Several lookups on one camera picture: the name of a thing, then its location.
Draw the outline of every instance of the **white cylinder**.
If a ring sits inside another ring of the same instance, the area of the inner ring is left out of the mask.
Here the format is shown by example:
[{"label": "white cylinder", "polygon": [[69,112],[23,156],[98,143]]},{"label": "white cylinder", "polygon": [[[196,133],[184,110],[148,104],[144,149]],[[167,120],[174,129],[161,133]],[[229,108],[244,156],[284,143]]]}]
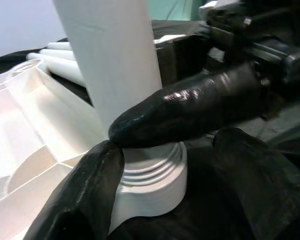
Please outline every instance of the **white cylinder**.
[{"label": "white cylinder", "polygon": [[55,50],[72,50],[70,46],[70,42],[49,42],[46,46],[48,49],[55,49]]},{"label": "white cylinder", "polygon": [[72,61],[76,60],[74,52],[70,50],[42,49],[39,54]]},{"label": "white cylinder", "polygon": [[54,0],[108,134],[124,111],[162,88],[144,0]]},{"label": "white cylinder", "polygon": [[66,60],[62,58],[57,58],[53,56],[47,56],[38,53],[29,53],[26,56],[27,60],[31,59],[43,59],[48,67],[48,69],[69,81],[78,84],[82,87],[86,87],[85,81],[81,75],[78,64],[76,61]]}]

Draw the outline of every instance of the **cylindrical base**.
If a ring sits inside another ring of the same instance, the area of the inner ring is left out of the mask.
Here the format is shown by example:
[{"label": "cylindrical base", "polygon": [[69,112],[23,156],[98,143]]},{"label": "cylindrical base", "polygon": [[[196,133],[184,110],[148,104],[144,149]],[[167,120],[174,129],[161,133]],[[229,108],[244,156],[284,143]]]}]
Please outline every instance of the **cylindrical base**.
[{"label": "cylindrical base", "polygon": [[[139,167],[139,160],[135,159],[136,167]],[[166,214],[173,210],[184,198],[187,189],[187,149],[185,145],[177,143],[165,159],[148,160],[150,161],[146,160],[146,162],[153,163],[153,169],[147,171],[147,173],[154,174],[157,181],[142,185],[124,184],[125,175],[127,175],[125,167],[115,197],[109,234],[130,218],[154,217]],[[169,170],[170,168],[165,169],[165,166],[169,163],[172,163],[172,171]]]}]

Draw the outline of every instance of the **dark surface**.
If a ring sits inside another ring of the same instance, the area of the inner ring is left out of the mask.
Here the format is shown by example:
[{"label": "dark surface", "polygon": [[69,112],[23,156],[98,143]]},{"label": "dark surface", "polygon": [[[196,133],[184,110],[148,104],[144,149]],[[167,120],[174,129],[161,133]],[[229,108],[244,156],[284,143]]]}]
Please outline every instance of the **dark surface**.
[{"label": "dark surface", "polygon": [[184,141],[260,116],[263,107],[260,82],[245,63],[158,90],[119,116],[109,138],[123,148]]},{"label": "dark surface", "polygon": [[152,20],[151,22],[154,39],[164,35],[192,35],[201,29],[198,21]]},{"label": "dark surface", "polygon": [[212,42],[190,35],[155,45],[162,86],[168,86],[201,72]]},{"label": "dark surface", "polygon": [[257,240],[300,240],[300,170],[238,128],[213,140],[218,174],[232,188]]},{"label": "dark surface", "polygon": [[[230,204],[212,168],[210,144],[188,150],[187,190],[181,203],[158,217],[125,221],[109,240],[255,240],[243,210]],[[109,141],[94,147],[53,191],[25,240],[106,239],[122,152]]]}]

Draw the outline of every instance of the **white plastic part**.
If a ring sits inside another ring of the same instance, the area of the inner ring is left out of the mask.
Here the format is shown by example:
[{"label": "white plastic part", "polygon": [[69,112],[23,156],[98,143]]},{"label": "white plastic part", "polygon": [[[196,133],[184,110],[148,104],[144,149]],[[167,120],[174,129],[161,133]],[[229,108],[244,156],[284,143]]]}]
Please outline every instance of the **white plastic part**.
[{"label": "white plastic part", "polygon": [[55,49],[55,50],[72,50],[70,43],[66,42],[49,42],[46,46],[48,49]]},{"label": "white plastic part", "polygon": [[0,178],[12,174],[18,164],[43,145],[5,87],[0,84]]},{"label": "white plastic part", "polygon": [[76,61],[62,59],[53,56],[47,56],[38,53],[29,53],[26,56],[27,60],[42,59],[45,60],[48,69],[71,82],[86,87],[85,81],[81,75],[78,64]]},{"label": "white plastic part", "polygon": [[54,4],[107,134],[119,115],[162,88],[146,2]]},{"label": "white plastic part", "polygon": [[74,52],[70,50],[42,49],[39,51],[39,54],[66,60],[76,60]]},{"label": "white plastic part", "polygon": [[42,61],[40,60],[32,60],[32,61],[25,61],[23,63],[18,64],[17,66],[14,66],[9,71],[6,71],[2,74],[0,74],[0,90],[3,90],[6,88],[5,83],[11,79],[11,75],[17,75],[20,73],[23,73],[24,71],[38,67],[40,68],[40,71],[47,73],[47,68],[45,64],[41,64]]},{"label": "white plastic part", "polygon": [[59,161],[75,158],[105,139],[94,108],[47,74],[19,74],[8,83],[22,112]]},{"label": "white plastic part", "polygon": [[173,210],[184,198],[187,184],[187,150],[183,143],[154,150],[130,149],[112,209],[109,234],[125,220],[153,217]]}]

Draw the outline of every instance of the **gloved finger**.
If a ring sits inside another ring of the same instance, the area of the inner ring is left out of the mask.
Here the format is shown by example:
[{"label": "gloved finger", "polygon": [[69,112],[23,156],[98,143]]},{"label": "gloved finger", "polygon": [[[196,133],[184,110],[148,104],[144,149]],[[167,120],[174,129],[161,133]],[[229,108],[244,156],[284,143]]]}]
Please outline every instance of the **gloved finger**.
[{"label": "gloved finger", "polygon": [[300,240],[300,170],[238,128],[218,131],[213,165],[238,197],[257,240]]},{"label": "gloved finger", "polygon": [[249,63],[216,75],[200,73],[165,87],[119,116],[109,137],[123,148],[197,138],[262,112],[261,84]]},{"label": "gloved finger", "polygon": [[93,147],[56,187],[25,240],[105,240],[121,176],[122,150],[110,141]]}]

